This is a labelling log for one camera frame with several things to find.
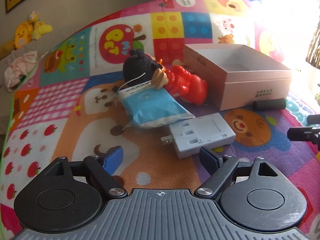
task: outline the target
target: open box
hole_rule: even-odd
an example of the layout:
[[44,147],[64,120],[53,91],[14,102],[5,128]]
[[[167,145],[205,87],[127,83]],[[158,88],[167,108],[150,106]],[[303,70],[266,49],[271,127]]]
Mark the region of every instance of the open box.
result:
[[291,69],[245,45],[188,44],[183,61],[208,81],[208,98],[220,110],[286,98],[292,81]]

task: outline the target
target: gray ribbed plate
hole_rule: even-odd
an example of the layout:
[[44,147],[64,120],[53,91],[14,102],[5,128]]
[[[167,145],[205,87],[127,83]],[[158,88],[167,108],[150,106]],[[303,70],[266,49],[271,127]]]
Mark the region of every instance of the gray ribbed plate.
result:
[[187,189],[134,189],[108,202],[92,223],[73,232],[44,234],[23,230],[17,240],[302,240],[297,228],[278,234],[255,233],[227,220],[212,200],[199,199]]

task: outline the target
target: pink gingham pattern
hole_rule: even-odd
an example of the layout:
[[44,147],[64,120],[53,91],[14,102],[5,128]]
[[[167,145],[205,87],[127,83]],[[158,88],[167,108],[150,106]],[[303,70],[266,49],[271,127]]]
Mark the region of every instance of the pink gingham pattern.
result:
[[69,117],[88,80],[83,78],[40,88],[17,128]]

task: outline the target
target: black round toy head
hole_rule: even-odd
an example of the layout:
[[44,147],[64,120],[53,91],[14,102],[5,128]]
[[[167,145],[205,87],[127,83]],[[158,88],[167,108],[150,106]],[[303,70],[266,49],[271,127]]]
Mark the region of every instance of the black round toy head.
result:
[[143,73],[142,77],[128,83],[128,86],[135,86],[143,82],[150,81],[156,69],[162,69],[162,66],[149,56],[144,54],[142,49],[130,50],[130,57],[123,64],[123,77],[127,83],[135,78],[138,78]]

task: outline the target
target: white cable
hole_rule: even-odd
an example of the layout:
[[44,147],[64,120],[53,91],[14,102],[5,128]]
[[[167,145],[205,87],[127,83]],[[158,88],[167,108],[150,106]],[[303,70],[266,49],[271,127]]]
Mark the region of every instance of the white cable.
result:
[[136,79],[138,79],[138,78],[141,78],[144,74],[145,74],[145,73],[143,73],[141,76],[139,76],[139,77],[137,77],[137,78],[134,78],[134,79],[132,79],[132,80],[124,83],[121,87],[119,87],[119,89],[117,90],[117,93],[119,92],[119,90],[120,90],[123,86],[125,86],[125,85],[128,84],[128,83],[130,83],[131,81],[134,81],[134,80],[136,80]]

